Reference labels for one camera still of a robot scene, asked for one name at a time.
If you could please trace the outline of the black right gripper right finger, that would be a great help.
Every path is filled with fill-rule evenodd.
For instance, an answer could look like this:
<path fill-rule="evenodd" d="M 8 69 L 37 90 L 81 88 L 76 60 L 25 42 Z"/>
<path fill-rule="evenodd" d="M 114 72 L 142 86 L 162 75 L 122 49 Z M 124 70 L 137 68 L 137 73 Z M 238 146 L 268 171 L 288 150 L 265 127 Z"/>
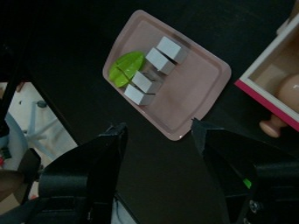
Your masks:
<path fill-rule="evenodd" d="M 214 189 L 222 224 L 253 224 L 253 180 L 244 171 L 241 153 L 236 152 L 241 135 L 197 119 L 192 120 L 190 134 Z"/>

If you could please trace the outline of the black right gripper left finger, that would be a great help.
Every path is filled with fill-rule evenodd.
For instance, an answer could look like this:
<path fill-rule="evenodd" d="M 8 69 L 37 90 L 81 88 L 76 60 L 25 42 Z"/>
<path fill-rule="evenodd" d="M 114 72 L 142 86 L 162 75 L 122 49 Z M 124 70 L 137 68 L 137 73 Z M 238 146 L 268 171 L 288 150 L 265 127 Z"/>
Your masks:
<path fill-rule="evenodd" d="M 38 224 L 109 224 L 126 126 L 110 127 L 44 168 Z"/>

